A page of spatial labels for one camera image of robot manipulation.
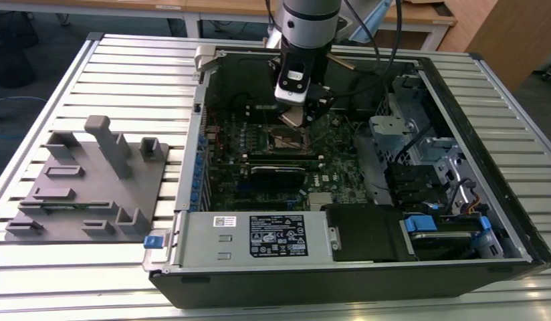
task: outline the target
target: sticker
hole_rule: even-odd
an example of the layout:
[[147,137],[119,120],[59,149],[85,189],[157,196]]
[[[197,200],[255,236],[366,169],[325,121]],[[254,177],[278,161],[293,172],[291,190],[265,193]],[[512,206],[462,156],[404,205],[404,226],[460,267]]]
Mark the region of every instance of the sticker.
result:
[[158,9],[167,9],[167,10],[181,10],[181,6],[178,5],[157,5]]
[[215,216],[213,224],[214,227],[235,227],[237,216]]
[[304,215],[251,216],[250,254],[254,257],[308,256]]
[[433,24],[436,24],[436,25],[453,25],[454,22],[453,21],[444,21],[444,20],[434,20]]

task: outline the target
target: metal bracket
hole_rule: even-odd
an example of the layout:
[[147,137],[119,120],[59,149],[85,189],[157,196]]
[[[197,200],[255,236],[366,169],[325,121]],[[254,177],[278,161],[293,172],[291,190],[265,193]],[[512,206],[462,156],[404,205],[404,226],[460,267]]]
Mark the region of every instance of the metal bracket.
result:
[[105,32],[90,32],[87,40],[101,41],[106,37]]
[[330,227],[330,244],[334,251],[341,251],[340,230],[337,227]]
[[457,145],[454,138],[449,137],[429,137],[420,144],[421,156],[424,161],[438,161],[446,152]]
[[195,66],[199,72],[211,68],[213,62],[217,59],[217,46],[215,45],[199,45],[195,54]]

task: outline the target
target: metal case frame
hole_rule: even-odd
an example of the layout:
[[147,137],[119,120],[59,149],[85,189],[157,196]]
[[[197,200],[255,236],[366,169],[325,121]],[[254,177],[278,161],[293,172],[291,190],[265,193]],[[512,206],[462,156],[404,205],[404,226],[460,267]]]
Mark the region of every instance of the metal case frame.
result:
[[[238,48],[218,47],[217,57],[239,51]],[[247,52],[273,53],[269,49],[247,50]],[[342,56],[373,59],[373,56],[360,53],[346,53]],[[169,263],[162,270],[153,271],[150,276],[151,282],[178,308],[454,297],[497,281],[520,278],[551,268],[551,248],[537,232],[432,60],[413,56],[397,58],[416,62],[422,69],[420,75],[434,101],[469,159],[474,160],[472,163],[477,178],[484,188],[489,190],[493,204],[500,205],[497,206],[500,213],[506,215],[502,223],[510,233],[514,231],[510,237],[518,244],[522,258],[418,263],[348,263],[341,268],[322,266],[316,269],[306,266],[282,266],[271,270],[258,267],[233,270],[183,268],[178,262],[185,247],[189,246],[183,240],[183,234],[190,214],[186,212],[186,203],[181,201],[177,204],[177,210],[181,212],[174,224]],[[209,81],[210,76],[206,76],[202,82],[203,88],[209,86]],[[201,124],[191,123],[193,129],[199,126]],[[198,140],[195,136],[191,138],[191,135],[189,139],[195,142]],[[190,163],[186,161],[183,168],[189,171],[186,168],[194,167],[194,158],[186,158],[186,160],[191,160]],[[186,184],[182,180],[178,200],[189,198],[190,189],[183,189],[183,185]]]

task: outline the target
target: motherboard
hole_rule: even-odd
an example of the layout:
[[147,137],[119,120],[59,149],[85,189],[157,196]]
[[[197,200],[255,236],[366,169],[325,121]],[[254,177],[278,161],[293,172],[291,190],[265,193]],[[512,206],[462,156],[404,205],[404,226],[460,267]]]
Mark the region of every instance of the motherboard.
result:
[[369,202],[354,147],[360,123],[332,112],[294,129],[266,112],[249,115],[209,115],[213,211],[320,211]]

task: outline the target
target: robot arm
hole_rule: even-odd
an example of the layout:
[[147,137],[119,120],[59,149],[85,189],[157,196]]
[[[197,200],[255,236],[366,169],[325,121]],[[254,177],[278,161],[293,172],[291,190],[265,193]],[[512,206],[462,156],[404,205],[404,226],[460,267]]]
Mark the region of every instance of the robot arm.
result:
[[[366,23],[377,30],[392,0],[361,0],[357,5],[372,9]],[[282,110],[282,120],[291,127],[308,127],[329,110],[332,101],[321,100],[329,54],[338,33],[342,0],[283,0],[278,14],[282,33],[282,54],[271,62],[277,72],[275,98]]]

